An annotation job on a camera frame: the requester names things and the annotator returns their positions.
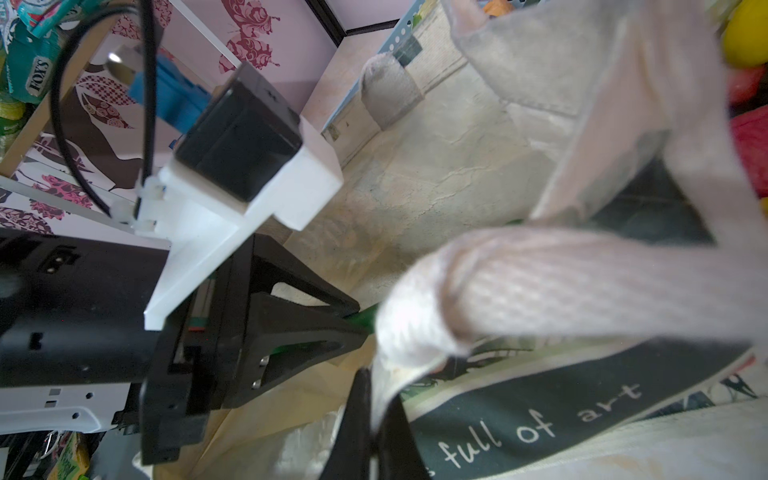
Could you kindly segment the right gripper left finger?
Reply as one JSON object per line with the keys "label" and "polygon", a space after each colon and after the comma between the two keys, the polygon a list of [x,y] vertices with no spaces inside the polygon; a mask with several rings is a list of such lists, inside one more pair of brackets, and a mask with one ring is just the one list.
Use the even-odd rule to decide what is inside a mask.
{"label": "right gripper left finger", "polygon": [[359,369],[320,480],[369,480],[372,455],[371,372]]}

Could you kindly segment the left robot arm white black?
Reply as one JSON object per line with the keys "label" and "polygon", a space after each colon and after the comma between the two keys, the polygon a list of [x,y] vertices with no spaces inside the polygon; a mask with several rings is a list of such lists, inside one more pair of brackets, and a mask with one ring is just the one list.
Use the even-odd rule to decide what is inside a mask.
{"label": "left robot arm white black", "polygon": [[217,410],[359,348],[358,303],[273,238],[246,240],[161,323],[165,251],[3,229],[1,430],[136,428],[175,461]]}

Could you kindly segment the cream canvas grocery tote bag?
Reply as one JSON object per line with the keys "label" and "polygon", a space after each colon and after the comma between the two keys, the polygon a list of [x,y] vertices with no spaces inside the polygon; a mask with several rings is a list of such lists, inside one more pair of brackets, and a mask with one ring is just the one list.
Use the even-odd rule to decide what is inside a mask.
{"label": "cream canvas grocery tote bag", "polygon": [[442,1],[385,130],[288,248],[363,305],[359,350],[217,414],[154,479],[314,479],[353,373],[435,479],[767,475],[767,221],[711,1]]}

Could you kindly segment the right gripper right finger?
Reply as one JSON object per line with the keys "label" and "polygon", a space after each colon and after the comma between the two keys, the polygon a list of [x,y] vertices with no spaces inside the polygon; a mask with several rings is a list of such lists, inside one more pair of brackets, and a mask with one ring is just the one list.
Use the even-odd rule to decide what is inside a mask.
{"label": "right gripper right finger", "polygon": [[430,479],[399,396],[390,402],[380,425],[377,456],[379,479]]}

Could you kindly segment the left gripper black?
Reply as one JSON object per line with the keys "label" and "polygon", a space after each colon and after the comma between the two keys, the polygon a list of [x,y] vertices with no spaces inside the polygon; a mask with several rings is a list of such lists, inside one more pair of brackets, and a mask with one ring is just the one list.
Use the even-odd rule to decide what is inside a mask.
{"label": "left gripper black", "polygon": [[[248,313],[250,278],[256,294]],[[278,283],[321,304],[274,297]],[[211,295],[206,325],[189,327],[192,293],[167,317],[140,390],[145,465],[173,462],[183,446],[200,442],[211,411],[241,407],[368,337],[343,319],[359,303],[265,234],[246,240],[201,286]]]}

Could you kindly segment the long green chili pepper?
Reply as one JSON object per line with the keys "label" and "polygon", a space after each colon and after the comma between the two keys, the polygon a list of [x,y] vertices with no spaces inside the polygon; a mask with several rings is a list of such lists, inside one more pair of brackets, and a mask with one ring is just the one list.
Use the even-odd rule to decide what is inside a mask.
{"label": "long green chili pepper", "polygon": [[374,304],[360,312],[345,317],[344,320],[354,326],[364,329],[368,335],[372,335],[375,332],[378,309],[379,305]]}

